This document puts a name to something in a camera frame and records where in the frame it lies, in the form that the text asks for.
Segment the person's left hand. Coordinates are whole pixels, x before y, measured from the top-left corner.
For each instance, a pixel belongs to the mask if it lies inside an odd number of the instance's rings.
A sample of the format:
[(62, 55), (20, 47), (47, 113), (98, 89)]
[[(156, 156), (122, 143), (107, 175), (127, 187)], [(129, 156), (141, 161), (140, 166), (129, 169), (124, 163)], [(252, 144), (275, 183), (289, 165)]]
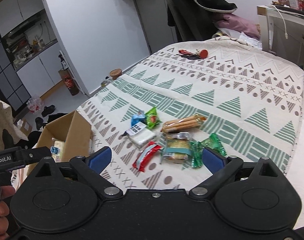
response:
[(16, 190), (12, 186), (1, 186), (2, 194), (0, 201), (0, 240), (8, 238), (7, 230), (9, 227), (9, 221), (7, 216), (10, 213), (8, 205), (2, 201), (2, 199), (11, 197), (15, 194)]

